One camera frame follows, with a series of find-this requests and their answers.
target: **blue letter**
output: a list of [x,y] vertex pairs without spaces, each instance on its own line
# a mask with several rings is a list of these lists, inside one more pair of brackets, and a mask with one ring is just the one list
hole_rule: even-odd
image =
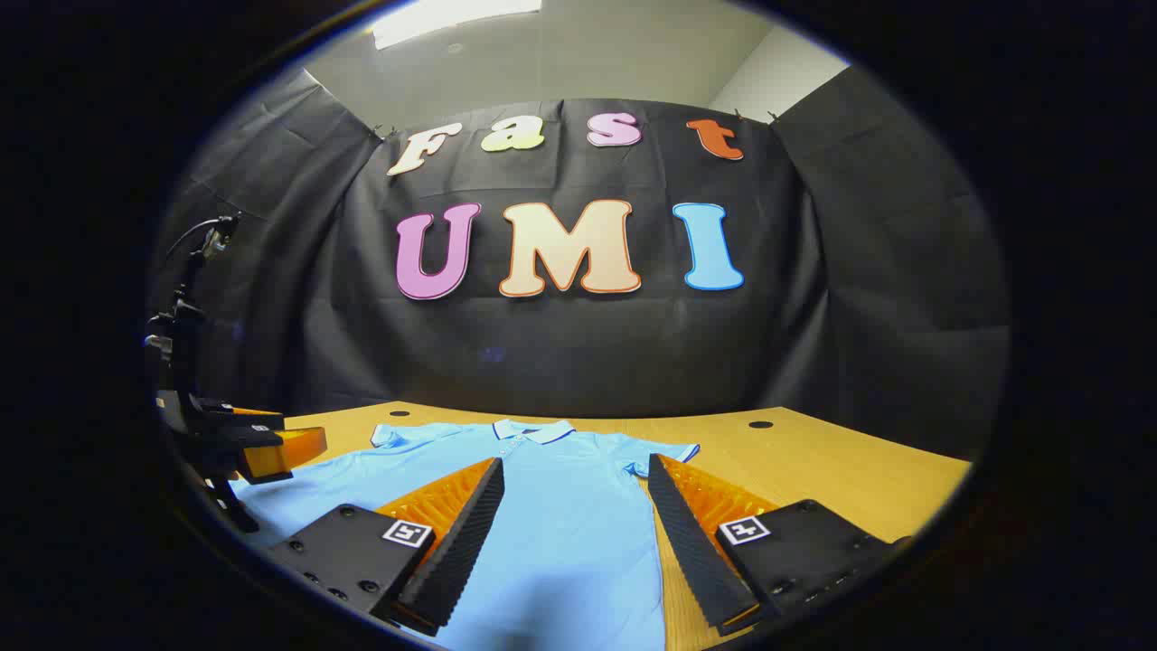
[[731,266],[723,238],[727,210],[715,204],[677,204],[671,210],[687,225],[691,239],[691,271],[684,276],[687,284],[705,290],[743,284],[743,273]]

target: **orange letter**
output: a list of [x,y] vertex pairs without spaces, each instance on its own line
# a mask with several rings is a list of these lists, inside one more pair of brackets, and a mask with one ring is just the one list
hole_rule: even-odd
[[743,157],[743,151],[727,143],[724,138],[735,138],[735,132],[723,128],[714,119],[695,119],[687,123],[687,126],[699,133],[699,143],[712,154],[737,161]]
[[546,204],[518,204],[503,213],[514,227],[510,244],[510,275],[499,283],[506,296],[532,296],[546,288],[535,273],[535,256],[551,274],[554,286],[570,288],[583,256],[590,252],[590,268],[580,284],[588,291],[626,293],[638,289],[642,278],[631,268],[627,251],[627,215],[631,204],[599,199],[587,204],[573,230]]
[[430,128],[429,131],[419,131],[410,136],[410,143],[406,145],[406,150],[401,151],[401,157],[398,162],[385,172],[386,176],[397,176],[404,171],[410,171],[412,169],[418,169],[422,167],[426,162],[422,160],[422,154],[433,155],[434,151],[439,150],[442,142],[445,142],[447,135],[455,135],[462,131],[462,123],[456,121],[454,124],[448,124],[445,126],[440,126],[437,128]]

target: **wooden table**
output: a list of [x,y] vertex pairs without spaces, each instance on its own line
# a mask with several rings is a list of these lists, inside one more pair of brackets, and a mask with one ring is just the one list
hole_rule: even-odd
[[[391,416],[391,413],[403,412],[408,414]],[[286,427],[325,428],[329,450],[311,461],[317,464],[370,449],[370,435],[379,423],[470,424],[502,419],[524,423],[560,420],[386,402],[286,419]],[[922,527],[968,471],[965,461],[862,435],[782,407],[683,419],[567,421],[580,431],[622,432],[666,444],[698,443],[701,450],[691,465],[775,504],[817,500],[885,542]],[[747,424],[754,421],[767,421],[773,427],[750,428]],[[640,483],[647,488],[646,480]],[[655,523],[663,569],[666,648],[699,651],[746,632],[721,637],[715,629],[708,628],[657,517]]]

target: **white wall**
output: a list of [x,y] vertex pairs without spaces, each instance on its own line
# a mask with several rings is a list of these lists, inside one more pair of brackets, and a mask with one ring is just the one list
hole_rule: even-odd
[[760,121],[803,99],[848,67],[834,53],[783,27],[775,25],[723,86],[709,108]]

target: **black fabric curtain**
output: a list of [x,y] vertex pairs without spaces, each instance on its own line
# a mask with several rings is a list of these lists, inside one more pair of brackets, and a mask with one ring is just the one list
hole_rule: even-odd
[[[628,112],[642,140],[595,147],[587,120]],[[501,118],[544,119],[532,149],[486,151]],[[735,132],[712,155],[686,123]],[[462,123],[422,167],[386,176],[415,132]],[[998,257],[943,148],[871,80],[846,71],[773,127],[659,102],[567,99],[433,119],[384,140],[308,73],[263,91],[191,168],[159,246],[239,209],[204,272],[200,390],[289,414],[407,400],[563,417],[786,406],[867,434],[967,456],[993,417],[1007,346]],[[642,286],[511,298],[503,210],[544,202],[567,228],[594,200],[632,206]],[[442,268],[450,206],[481,205],[462,283],[406,297],[397,224],[430,213],[422,266]],[[734,289],[688,286],[679,202],[722,206]],[[583,261],[577,278],[588,269]],[[159,275],[157,304],[175,267]]]

